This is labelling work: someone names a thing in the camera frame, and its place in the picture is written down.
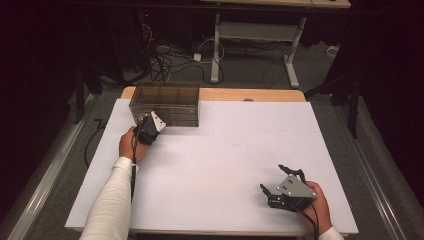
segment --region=person's right hand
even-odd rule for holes
[[[318,185],[318,183],[307,181],[306,185],[308,187],[312,188],[314,192],[316,193],[316,198],[312,201],[312,204],[307,206],[303,212],[308,215],[312,220],[314,220],[315,223],[317,223],[317,217],[318,217],[318,223],[319,223],[319,233],[318,235],[321,235],[325,233],[328,229],[330,229],[333,224],[331,223],[330,218],[330,208],[328,207],[327,199],[324,196],[324,193],[321,189],[321,187]],[[314,232],[314,228],[306,218],[302,217],[308,228]]]

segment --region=person's left hand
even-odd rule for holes
[[[129,159],[133,159],[133,147],[137,138],[134,136],[133,130],[135,127],[131,127],[127,133],[122,135],[121,141],[119,141],[119,157],[126,157]],[[149,146],[137,142],[137,149],[135,153],[135,157],[137,162],[139,162],[143,156],[147,153]]]

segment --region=hand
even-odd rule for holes
[[[119,141],[119,157],[126,157],[129,159],[133,159],[133,146],[137,138],[134,136],[133,130],[135,127],[131,127],[127,133],[122,135],[121,141]],[[137,142],[137,149],[135,157],[137,159],[137,163],[143,158],[143,156],[147,153],[149,146]]]
[[[321,187],[318,185],[318,183],[307,181],[306,185],[308,185],[308,187],[314,190],[317,197],[313,200],[311,205],[307,206],[303,210],[303,212],[306,215],[308,215],[312,220],[314,220],[315,223],[317,223],[317,217],[318,217],[318,223],[319,223],[318,235],[321,235],[333,226],[333,224],[331,223],[331,218],[330,218],[330,208],[328,207],[327,199],[325,198],[324,193]],[[308,228],[313,232],[314,228],[312,224],[306,218],[304,217],[302,218],[305,220]]]

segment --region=dark background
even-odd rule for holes
[[[418,167],[424,155],[423,3],[352,1],[352,9],[387,14],[350,20],[316,15],[307,22],[301,43],[343,43],[326,82],[358,66],[360,92],[372,119],[424,206]],[[3,219],[69,114],[76,67],[83,66],[89,89],[99,92],[99,74],[126,84],[121,69],[137,67],[143,56],[133,51],[139,47],[134,12],[82,13],[58,1],[22,0],[3,1],[0,15]],[[212,35],[214,16],[152,12],[145,20],[190,51],[193,39]]]

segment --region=white desk leg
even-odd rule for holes
[[[305,27],[306,18],[300,19],[296,34],[292,42],[292,50],[289,55],[284,55],[284,63],[286,65],[287,74],[289,75],[289,80],[292,88],[299,88],[299,82],[297,81],[296,73],[293,68],[293,58],[296,53],[297,47],[299,46],[299,40],[302,36],[303,28]]]
[[[218,77],[219,77],[219,25],[220,25],[220,15],[216,14],[215,41],[214,41],[212,69],[211,69],[211,82],[212,83],[217,83]]]

